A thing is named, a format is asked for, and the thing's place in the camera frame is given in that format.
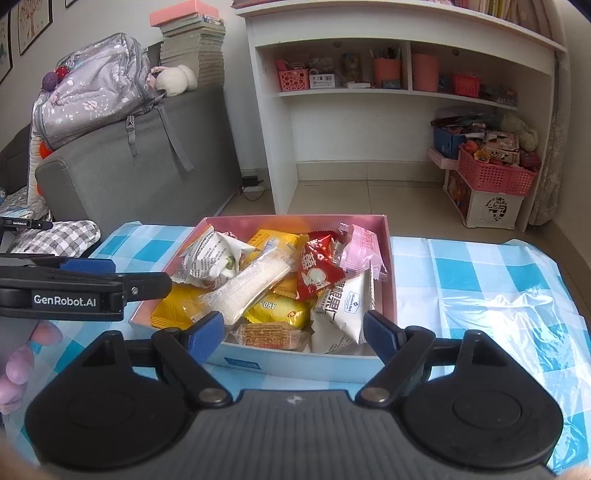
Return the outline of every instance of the white snack package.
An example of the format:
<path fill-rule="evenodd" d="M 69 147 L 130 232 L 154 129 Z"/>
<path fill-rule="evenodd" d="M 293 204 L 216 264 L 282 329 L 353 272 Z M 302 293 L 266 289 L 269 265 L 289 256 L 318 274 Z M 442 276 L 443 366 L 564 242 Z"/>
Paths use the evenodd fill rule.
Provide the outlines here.
<path fill-rule="evenodd" d="M 254 250 L 252 245 L 216 232 L 210 225 L 181 253 L 183 261 L 172 279 L 176 283 L 215 290 L 238 274 L 241 256 Z"/>
<path fill-rule="evenodd" d="M 226 325 L 234 325 L 262 293 L 290 272 L 292 264 L 281 248 L 263 253 L 219 289 L 199 297 L 203 315 L 218 311 Z"/>
<path fill-rule="evenodd" d="M 332 353 L 353 344 L 353 340 L 337 327 L 327 314 L 312 310 L 310 319 L 314 330 L 310 341 L 312 353 Z"/>
<path fill-rule="evenodd" d="M 365 343 L 363 316 L 375 308 L 371 270 L 325 289 L 314 310 L 325 313 L 355 343 Z"/>

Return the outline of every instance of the picture frame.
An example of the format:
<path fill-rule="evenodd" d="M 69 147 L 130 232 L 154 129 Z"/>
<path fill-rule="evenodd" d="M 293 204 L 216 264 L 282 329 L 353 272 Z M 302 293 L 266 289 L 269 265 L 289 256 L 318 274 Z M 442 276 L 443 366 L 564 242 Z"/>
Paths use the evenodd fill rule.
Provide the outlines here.
<path fill-rule="evenodd" d="M 10 38 L 10 17 L 8 12 L 0 18 L 0 84 L 12 70 L 12 42 Z"/>
<path fill-rule="evenodd" d="M 21 55 L 53 23 L 52 0 L 20 0 L 18 3 L 18 48 Z"/>

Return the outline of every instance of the floor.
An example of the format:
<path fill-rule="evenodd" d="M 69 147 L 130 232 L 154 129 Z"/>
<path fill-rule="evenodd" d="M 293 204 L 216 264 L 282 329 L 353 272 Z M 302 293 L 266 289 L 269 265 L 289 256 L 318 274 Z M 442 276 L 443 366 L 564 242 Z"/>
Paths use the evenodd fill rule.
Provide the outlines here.
<path fill-rule="evenodd" d="M 271 192 L 250 201 L 235 196 L 222 215 L 264 215 L 275 213 Z M 444 238 L 501 244 L 519 238 L 555 258 L 540 227 L 526 233 L 496 228 L 466 228 L 440 184 L 409 181 L 302 181 L 295 191 L 289 213 L 360 213 L 387 215 L 391 235 Z M 567 271 L 560 266 L 564 282 L 579 310 L 591 325 L 589 306 Z"/>

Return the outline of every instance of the pink book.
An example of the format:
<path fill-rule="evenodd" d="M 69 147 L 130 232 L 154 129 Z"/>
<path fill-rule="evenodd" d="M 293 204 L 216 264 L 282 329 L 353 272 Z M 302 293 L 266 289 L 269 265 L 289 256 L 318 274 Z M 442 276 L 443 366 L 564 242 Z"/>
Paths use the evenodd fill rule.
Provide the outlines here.
<path fill-rule="evenodd" d="M 181 4 L 163 8 L 157 12 L 150 13 L 150 25 L 159 27 L 172 20 L 186 17 L 187 15 L 203 14 L 209 17 L 219 17 L 219 11 L 215 7 L 210 7 L 199 0 L 189 0 Z"/>

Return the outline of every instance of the blue checkered tablecloth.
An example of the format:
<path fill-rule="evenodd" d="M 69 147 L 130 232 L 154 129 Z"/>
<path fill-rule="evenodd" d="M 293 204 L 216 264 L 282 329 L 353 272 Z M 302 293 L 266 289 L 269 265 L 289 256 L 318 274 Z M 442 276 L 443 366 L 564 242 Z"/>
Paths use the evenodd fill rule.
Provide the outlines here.
<path fill-rule="evenodd" d="M 126 224 L 93 256 L 113 259 L 118 271 L 162 270 L 191 230 Z M 556 263 L 520 241 L 489 245 L 392 237 L 392 251 L 398 324 L 421 325 L 448 338 L 461 338 L 467 329 L 484 330 L 546 387 L 563 410 L 565 428 L 549 466 L 559 472 L 589 463 L 591 342 Z M 127 307 L 126 318 L 136 306 Z M 126 338 L 137 335 L 127 322 L 58 325 L 64 342 L 57 348 L 37 349 L 37 367 L 25 406 L 105 329 L 119 329 Z M 272 377 L 213 365 L 206 368 L 233 395 L 244 388 L 339 388 L 355 395 L 360 388 L 358 384 Z M 153 375 L 149 370 L 142 373 Z M 444 369 L 434 372 L 444 373 Z M 22 428 L 23 416 L 24 408 L 10 416 L 7 435 L 17 450 L 33 459 Z"/>

